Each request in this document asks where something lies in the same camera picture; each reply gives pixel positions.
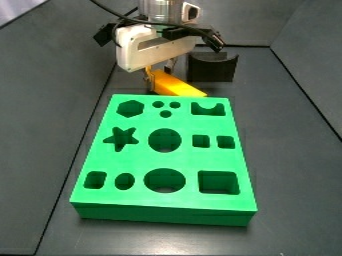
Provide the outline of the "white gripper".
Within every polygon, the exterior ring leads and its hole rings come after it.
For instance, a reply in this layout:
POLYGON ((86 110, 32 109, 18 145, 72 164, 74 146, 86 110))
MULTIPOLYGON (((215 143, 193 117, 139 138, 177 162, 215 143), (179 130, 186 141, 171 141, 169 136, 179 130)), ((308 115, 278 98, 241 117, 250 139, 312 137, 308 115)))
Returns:
POLYGON ((126 22, 108 23, 94 36, 96 43, 116 45, 116 62, 127 72, 135 72, 189 53, 201 37, 219 52, 225 41, 211 26, 201 24, 147 25, 126 22))

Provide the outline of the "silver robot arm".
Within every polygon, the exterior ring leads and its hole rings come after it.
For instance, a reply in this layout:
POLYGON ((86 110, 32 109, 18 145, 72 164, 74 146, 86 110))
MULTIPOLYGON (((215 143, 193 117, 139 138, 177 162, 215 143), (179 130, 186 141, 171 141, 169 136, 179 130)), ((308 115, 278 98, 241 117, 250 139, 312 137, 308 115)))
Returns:
POLYGON ((138 0, 138 7, 120 14, 91 0, 118 19, 96 32, 100 46, 114 42, 116 62, 127 72, 135 72, 189 53, 201 37, 205 44, 219 52, 225 41, 219 32, 201 25, 201 8, 185 0, 138 0))

